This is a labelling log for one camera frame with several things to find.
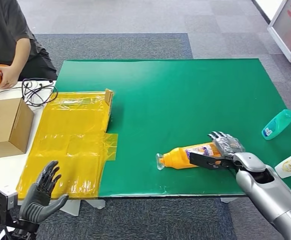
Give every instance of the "hand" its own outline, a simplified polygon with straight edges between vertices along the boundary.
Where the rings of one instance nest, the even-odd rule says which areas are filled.
[[[208,134],[212,142],[218,148],[221,155],[225,159],[230,159],[235,153],[242,153],[245,148],[241,143],[230,134],[225,134],[221,131],[213,131]]]
[[[53,179],[60,168],[58,161],[48,163],[37,178],[36,183],[32,184],[21,206],[19,216],[21,219],[33,223],[40,223],[50,215],[62,208],[68,200],[69,195],[64,194],[55,202],[49,204],[52,192],[55,188],[61,174]]]
[[[0,89],[11,89],[18,83],[18,79],[21,73],[20,70],[11,66],[0,66],[2,72],[2,81]]]

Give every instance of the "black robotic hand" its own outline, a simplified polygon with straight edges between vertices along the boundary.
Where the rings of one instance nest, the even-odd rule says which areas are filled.
[[[235,153],[244,152],[245,148],[237,139],[221,131],[208,134],[223,158],[231,159]]]
[[[59,197],[55,202],[49,204],[52,192],[55,188],[61,174],[55,175],[60,168],[58,161],[51,161],[46,165],[37,178],[36,183],[32,184],[21,206],[19,217],[32,223],[40,223],[49,216],[62,208],[68,200],[67,194]]]

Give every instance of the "green mat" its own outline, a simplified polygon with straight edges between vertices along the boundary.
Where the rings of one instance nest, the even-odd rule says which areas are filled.
[[[286,106],[258,59],[65,61],[56,87],[114,91],[107,132],[119,134],[116,159],[105,164],[100,197],[242,194],[227,170],[156,168],[156,153],[210,142],[211,131],[272,167],[291,155],[291,124],[261,136]]]

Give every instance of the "white table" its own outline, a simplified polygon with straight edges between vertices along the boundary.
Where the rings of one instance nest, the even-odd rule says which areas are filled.
[[[42,85],[47,85],[49,81],[40,81],[39,83]],[[21,83],[18,82],[15,87],[21,87]],[[46,90],[39,93],[43,99],[49,97],[50,94],[49,91]],[[0,100],[4,99],[15,99],[22,97],[21,90],[18,89],[12,89],[9,91],[5,91],[0,93]],[[27,161],[27,158],[29,155],[30,150],[33,142],[33,139],[36,135],[36,132],[38,128],[38,125],[40,121],[41,115],[42,114],[43,108],[38,107],[30,107],[34,112],[33,122],[32,124],[32,129],[30,134],[29,143],[27,145],[27,153],[17,156],[8,156],[8,157],[1,157],[0,158],[0,188],[9,186],[12,189],[15,189],[19,182],[19,178],[21,175],[24,167]],[[105,206],[105,201],[101,199],[93,199],[93,200],[86,200],[86,202],[91,204],[92,207],[102,209]],[[78,216],[79,210],[80,208],[81,200],[68,200],[63,208],[62,211],[69,213],[73,216]],[[18,204],[21,205],[22,201],[18,201]]]

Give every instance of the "robotic thumb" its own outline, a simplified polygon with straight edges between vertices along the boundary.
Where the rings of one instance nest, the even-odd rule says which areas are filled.
[[[39,214],[37,222],[42,222],[43,220],[46,220],[50,215],[52,215],[55,213],[56,211],[62,208],[66,204],[66,202],[68,200],[69,195],[64,194],[61,197],[59,197],[58,200],[52,202],[52,204],[49,204],[48,206],[44,206],[42,211]]]

